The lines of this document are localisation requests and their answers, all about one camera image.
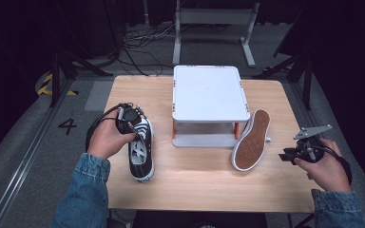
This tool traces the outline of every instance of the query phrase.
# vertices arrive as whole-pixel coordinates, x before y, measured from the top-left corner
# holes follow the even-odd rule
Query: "shoe sole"
[[[249,128],[245,127],[232,153],[232,163],[237,170],[248,171],[259,162],[269,122],[270,117],[265,110],[259,109],[254,113],[251,125]]]
[[[153,139],[155,137],[155,131],[153,129],[153,126],[152,126],[152,123],[150,122],[150,120],[146,119],[147,122],[149,123],[149,126],[150,126],[150,131],[151,131],[151,135],[152,135],[152,139],[151,139],[151,142],[153,142]],[[153,178],[153,175],[155,174],[155,163],[153,162],[153,159],[150,158],[152,160],[152,168],[150,169],[150,172],[144,176],[143,178],[136,178],[136,177],[133,177],[135,179],[135,181],[137,182],[148,182],[150,181],[152,178]]]

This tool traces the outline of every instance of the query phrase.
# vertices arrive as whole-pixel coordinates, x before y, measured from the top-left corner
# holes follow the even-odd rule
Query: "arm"
[[[341,156],[335,142],[321,141]],[[345,170],[334,156],[325,153],[317,163],[301,159],[295,159],[295,163],[310,173],[325,190],[312,190],[316,227],[365,227],[357,195],[352,191]]]
[[[113,120],[118,112],[110,112],[106,116],[110,119],[103,118],[94,130],[87,153],[77,163],[50,227],[106,227],[106,181],[110,171],[107,159],[135,138],[134,133],[122,135],[118,131]]]

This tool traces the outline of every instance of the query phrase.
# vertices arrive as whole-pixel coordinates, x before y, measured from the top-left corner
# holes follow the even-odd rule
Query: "shoe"
[[[268,112],[262,109],[254,112],[233,149],[232,163],[237,170],[248,171],[259,162],[269,122]]]
[[[136,181],[147,182],[155,173],[152,161],[153,126],[143,116],[140,123],[131,127],[136,133],[136,138],[128,144],[129,169]]]

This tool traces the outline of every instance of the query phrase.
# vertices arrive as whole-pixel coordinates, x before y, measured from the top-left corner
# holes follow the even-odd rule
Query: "blue sleeve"
[[[106,227],[109,161],[82,154],[50,227]]]
[[[312,190],[316,227],[365,227],[355,192]]]

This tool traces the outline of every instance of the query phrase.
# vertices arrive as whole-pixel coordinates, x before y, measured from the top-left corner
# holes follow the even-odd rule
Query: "black sneaker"
[[[129,168],[136,181],[147,182],[155,173],[152,161],[153,126],[143,115],[141,122],[131,127],[136,133],[136,138],[128,144]]]

